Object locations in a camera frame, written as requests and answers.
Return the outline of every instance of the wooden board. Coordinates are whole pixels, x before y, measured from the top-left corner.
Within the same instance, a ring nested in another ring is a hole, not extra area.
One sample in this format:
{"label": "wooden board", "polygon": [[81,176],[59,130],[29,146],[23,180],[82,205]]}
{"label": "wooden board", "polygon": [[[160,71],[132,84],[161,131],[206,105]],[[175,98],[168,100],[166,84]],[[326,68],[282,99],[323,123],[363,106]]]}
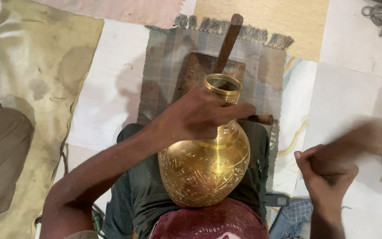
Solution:
{"label": "wooden board", "polygon": [[[180,97],[193,87],[202,86],[204,77],[213,73],[217,57],[191,52],[185,66],[185,76],[180,85]],[[243,82],[245,63],[228,60],[222,74]]]}

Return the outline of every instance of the hand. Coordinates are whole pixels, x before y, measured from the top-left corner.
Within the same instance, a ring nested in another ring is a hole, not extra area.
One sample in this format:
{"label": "hand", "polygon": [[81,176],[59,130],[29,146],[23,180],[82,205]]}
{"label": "hand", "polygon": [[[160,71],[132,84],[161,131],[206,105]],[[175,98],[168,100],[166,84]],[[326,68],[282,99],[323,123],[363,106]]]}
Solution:
{"label": "hand", "polygon": [[151,123],[172,143],[182,140],[215,139],[217,127],[231,120],[254,115],[248,103],[228,104],[205,88],[193,88]]}
{"label": "hand", "polygon": [[294,156],[301,173],[304,183],[309,192],[314,208],[326,214],[341,215],[341,203],[348,187],[356,177],[359,168],[351,164],[348,171],[330,175],[329,178],[317,175],[312,171],[310,157],[321,150],[324,145],[317,145],[303,153],[296,151]]}

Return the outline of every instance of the pot neck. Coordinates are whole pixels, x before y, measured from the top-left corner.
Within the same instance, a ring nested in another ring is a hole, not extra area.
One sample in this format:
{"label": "pot neck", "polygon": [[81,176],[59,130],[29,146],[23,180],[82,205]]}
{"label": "pot neck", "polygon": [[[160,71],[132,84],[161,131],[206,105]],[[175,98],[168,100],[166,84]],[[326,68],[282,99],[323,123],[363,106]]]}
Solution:
{"label": "pot neck", "polygon": [[[216,84],[219,84],[219,81],[223,82],[224,84],[218,88],[216,87]],[[232,104],[236,104],[238,102],[242,89],[241,83],[238,80],[222,74],[210,74],[206,76],[206,78],[204,79],[204,86],[210,92],[215,93],[217,96],[224,99],[226,102]]]}

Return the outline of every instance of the denim cloth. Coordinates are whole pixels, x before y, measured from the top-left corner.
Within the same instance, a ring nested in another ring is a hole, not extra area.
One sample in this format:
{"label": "denim cloth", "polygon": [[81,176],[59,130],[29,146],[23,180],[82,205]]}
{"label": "denim cloth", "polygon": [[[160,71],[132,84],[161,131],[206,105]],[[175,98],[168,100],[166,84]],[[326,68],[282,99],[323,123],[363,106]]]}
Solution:
{"label": "denim cloth", "polygon": [[309,199],[295,198],[281,208],[269,230],[269,239],[299,238],[302,228],[310,222],[313,206]]}
{"label": "denim cloth", "polygon": [[[250,162],[243,179],[228,197],[249,206],[261,216],[265,225],[269,136],[260,124],[247,121],[238,123],[249,139]],[[139,124],[127,125],[120,132],[117,143],[142,128]],[[164,188],[157,154],[146,158],[120,176],[111,192],[112,198],[107,205],[103,223],[103,232],[108,239],[130,239],[134,230],[139,238],[148,238],[160,216],[180,209]]]}

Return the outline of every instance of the maroon t-shirt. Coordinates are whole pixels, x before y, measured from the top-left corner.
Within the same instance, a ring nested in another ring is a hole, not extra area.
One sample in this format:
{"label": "maroon t-shirt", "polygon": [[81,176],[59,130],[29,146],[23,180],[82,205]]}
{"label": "maroon t-shirt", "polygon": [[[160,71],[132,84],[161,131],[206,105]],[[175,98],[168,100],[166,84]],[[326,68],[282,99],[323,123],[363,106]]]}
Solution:
{"label": "maroon t-shirt", "polygon": [[198,209],[180,209],[160,217],[151,239],[268,239],[260,217],[231,198]]}

